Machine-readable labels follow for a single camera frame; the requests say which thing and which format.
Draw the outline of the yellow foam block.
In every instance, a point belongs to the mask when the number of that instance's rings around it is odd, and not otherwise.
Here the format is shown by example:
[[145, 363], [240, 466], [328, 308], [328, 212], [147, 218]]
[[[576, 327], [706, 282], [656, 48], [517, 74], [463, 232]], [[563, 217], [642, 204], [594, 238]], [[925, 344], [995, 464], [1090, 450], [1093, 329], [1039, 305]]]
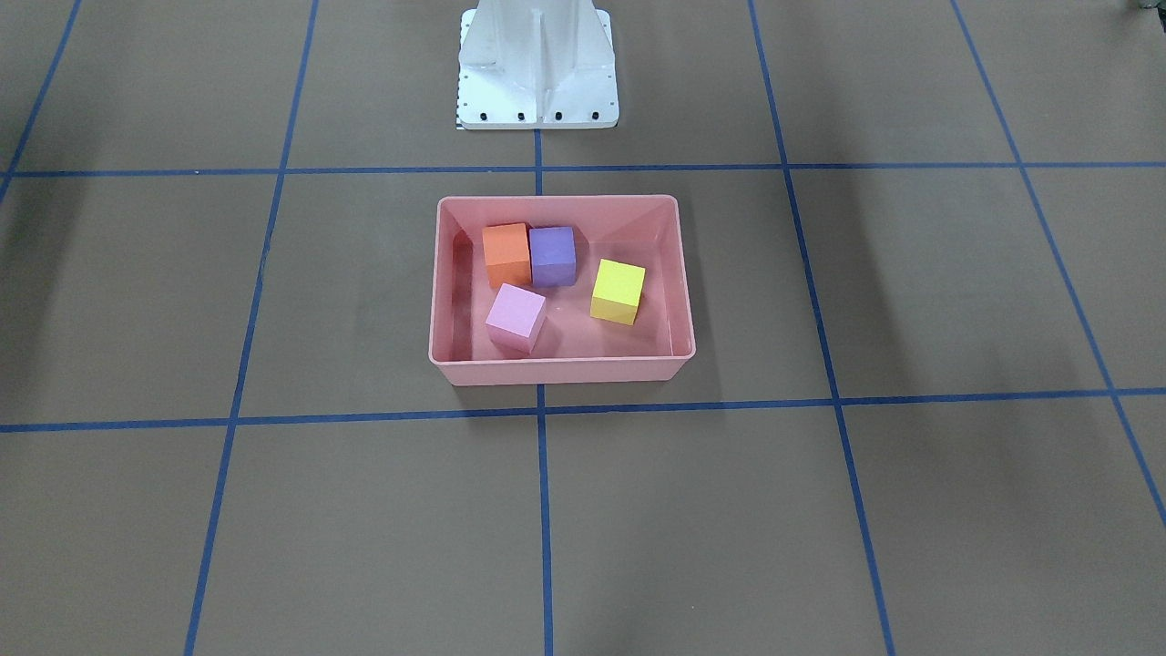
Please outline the yellow foam block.
[[599, 259], [588, 315], [597, 320], [633, 325], [646, 275], [645, 267]]

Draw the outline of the light pink foam block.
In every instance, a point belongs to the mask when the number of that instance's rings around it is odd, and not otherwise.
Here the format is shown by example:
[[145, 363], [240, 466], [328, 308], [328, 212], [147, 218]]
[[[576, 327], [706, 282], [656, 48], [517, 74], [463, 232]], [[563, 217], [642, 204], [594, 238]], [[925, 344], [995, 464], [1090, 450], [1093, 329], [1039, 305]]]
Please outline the light pink foam block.
[[485, 320], [491, 343], [522, 354], [536, 350], [547, 316], [548, 299], [519, 285], [503, 283]]

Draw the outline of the purple foam block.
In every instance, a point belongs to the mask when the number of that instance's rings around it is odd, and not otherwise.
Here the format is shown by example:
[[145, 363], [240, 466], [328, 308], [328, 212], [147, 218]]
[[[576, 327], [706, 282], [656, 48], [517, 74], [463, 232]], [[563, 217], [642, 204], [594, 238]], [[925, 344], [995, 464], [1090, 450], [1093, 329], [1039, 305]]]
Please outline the purple foam block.
[[578, 254], [571, 227], [542, 227], [528, 232], [531, 278], [536, 288], [575, 285]]

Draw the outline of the orange foam block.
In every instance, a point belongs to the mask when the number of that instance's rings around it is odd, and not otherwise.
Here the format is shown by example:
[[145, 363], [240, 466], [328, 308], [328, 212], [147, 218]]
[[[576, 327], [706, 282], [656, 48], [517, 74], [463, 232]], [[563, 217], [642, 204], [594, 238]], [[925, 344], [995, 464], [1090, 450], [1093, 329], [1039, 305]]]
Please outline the orange foam block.
[[508, 223], [484, 227], [482, 246], [487, 281], [491, 288], [532, 285], [528, 225]]

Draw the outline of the pink plastic bin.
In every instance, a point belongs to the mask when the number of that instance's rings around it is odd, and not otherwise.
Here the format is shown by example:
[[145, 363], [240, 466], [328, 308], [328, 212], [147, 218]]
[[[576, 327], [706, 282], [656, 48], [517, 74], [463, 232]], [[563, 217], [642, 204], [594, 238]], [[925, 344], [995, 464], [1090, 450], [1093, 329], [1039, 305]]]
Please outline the pink plastic bin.
[[[522, 223], [570, 227], [575, 285], [549, 288], [547, 318], [529, 354], [490, 339], [496, 299], [482, 232]], [[600, 259], [644, 267], [633, 324], [592, 317]], [[670, 195], [448, 196], [436, 209], [428, 357], [451, 385], [583, 385], [667, 381], [697, 344], [679, 203]]]

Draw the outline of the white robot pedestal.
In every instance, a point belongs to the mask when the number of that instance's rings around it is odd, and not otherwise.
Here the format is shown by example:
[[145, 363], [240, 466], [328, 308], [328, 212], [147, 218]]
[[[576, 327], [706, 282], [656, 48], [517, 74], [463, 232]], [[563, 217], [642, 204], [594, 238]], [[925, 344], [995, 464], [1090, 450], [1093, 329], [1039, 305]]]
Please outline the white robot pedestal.
[[591, 1], [479, 1], [461, 15], [458, 64], [461, 129], [619, 124], [612, 21]]

